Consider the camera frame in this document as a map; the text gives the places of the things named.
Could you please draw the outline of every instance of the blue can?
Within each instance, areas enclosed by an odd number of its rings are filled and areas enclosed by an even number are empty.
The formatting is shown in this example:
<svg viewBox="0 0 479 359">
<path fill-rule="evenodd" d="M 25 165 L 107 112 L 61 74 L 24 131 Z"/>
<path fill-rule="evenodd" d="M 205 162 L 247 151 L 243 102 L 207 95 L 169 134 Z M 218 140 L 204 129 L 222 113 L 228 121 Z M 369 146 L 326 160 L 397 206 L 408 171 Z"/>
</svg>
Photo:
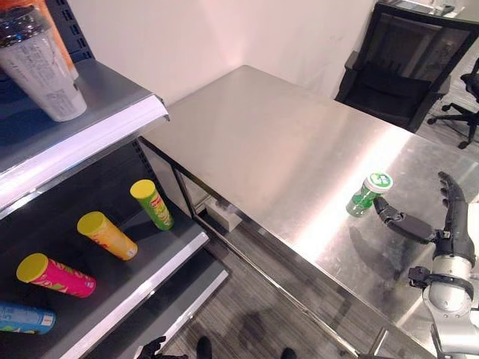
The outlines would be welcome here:
<svg viewBox="0 0 479 359">
<path fill-rule="evenodd" d="M 55 320 L 56 315 L 51 310 L 0 301 L 0 331 L 45 334 L 52 329 Z"/>
</svg>

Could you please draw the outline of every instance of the yellow lid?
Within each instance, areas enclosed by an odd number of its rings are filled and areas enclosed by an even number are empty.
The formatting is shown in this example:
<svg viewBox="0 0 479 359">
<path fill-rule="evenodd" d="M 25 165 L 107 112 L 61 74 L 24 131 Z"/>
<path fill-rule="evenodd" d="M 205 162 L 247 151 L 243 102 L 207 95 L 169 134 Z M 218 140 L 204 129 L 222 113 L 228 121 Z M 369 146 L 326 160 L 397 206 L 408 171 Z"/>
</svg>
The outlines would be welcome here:
<svg viewBox="0 0 479 359">
<path fill-rule="evenodd" d="M 42 253 L 33 253 L 26 257 L 16 269 L 16 277 L 29 283 L 41 276 L 48 266 L 48 257 Z"/>
<path fill-rule="evenodd" d="M 80 218 L 76 224 L 76 230 L 82 235 L 88 236 L 97 232 L 105 221 L 105 215 L 101 212 L 89 212 Z"/>
<path fill-rule="evenodd" d="M 155 190 L 156 187 L 153 181 L 150 181 L 149 179 L 140 179 L 132 185 L 129 189 L 129 193 L 137 200 L 142 200 L 151 196 Z"/>
</svg>

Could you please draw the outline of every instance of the stainless steel table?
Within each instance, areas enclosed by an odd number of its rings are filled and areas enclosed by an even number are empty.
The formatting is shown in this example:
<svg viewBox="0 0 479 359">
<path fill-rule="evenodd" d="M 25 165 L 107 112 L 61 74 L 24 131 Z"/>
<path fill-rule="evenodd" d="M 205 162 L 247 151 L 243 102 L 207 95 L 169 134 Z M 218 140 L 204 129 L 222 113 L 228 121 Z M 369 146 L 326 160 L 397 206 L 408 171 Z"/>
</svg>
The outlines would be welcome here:
<svg viewBox="0 0 479 359">
<path fill-rule="evenodd" d="M 472 201 L 478 163 L 247 66 L 169 111 L 172 121 L 145 135 L 150 143 L 435 353 L 421 292 L 407 286 L 407 269 L 430 266 L 433 246 L 345 206 L 370 172 L 386 171 L 387 200 L 442 228 L 436 174 L 452 174 Z"/>
</svg>

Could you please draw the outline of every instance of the chair wheel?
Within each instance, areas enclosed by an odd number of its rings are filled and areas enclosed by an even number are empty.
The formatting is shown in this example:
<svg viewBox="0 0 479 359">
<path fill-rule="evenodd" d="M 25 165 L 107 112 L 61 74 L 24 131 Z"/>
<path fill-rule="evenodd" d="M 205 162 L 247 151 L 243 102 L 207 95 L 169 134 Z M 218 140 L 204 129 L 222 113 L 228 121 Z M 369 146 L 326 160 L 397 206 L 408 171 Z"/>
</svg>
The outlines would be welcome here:
<svg viewBox="0 0 479 359">
<path fill-rule="evenodd" d="M 461 149 L 461 150 L 464 150 L 467 146 L 469 145 L 469 142 L 468 141 L 463 141 L 461 142 L 458 147 Z"/>
</svg>

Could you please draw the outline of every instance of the cup lid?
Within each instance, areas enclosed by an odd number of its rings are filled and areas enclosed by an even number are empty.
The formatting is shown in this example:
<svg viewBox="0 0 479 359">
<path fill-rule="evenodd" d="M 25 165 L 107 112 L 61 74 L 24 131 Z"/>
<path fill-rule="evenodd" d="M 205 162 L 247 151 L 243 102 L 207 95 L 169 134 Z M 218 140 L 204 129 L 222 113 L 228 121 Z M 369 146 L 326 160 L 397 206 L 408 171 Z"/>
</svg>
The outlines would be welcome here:
<svg viewBox="0 0 479 359">
<path fill-rule="evenodd" d="M 155 183 L 149 179 L 140 179 L 129 189 L 129 193 L 137 200 L 143 200 L 155 192 Z"/>
<path fill-rule="evenodd" d="M 102 227 L 105 218 L 106 216 L 101 212 L 89 212 L 79 219 L 76 224 L 76 230 L 84 236 L 91 235 Z"/>
<path fill-rule="evenodd" d="M 374 192 L 383 194 L 389 191 L 393 185 L 392 177 L 383 172 L 374 172 L 366 177 L 364 185 Z"/>
<path fill-rule="evenodd" d="M 18 265 L 16 277 L 25 283 L 32 282 L 45 272 L 47 266 L 48 257 L 45 254 L 30 254 Z"/>
<path fill-rule="evenodd" d="M 0 48 L 25 41 L 49 28 L 46 18 L 33 5 L 0 11 Z"/>
</svg>

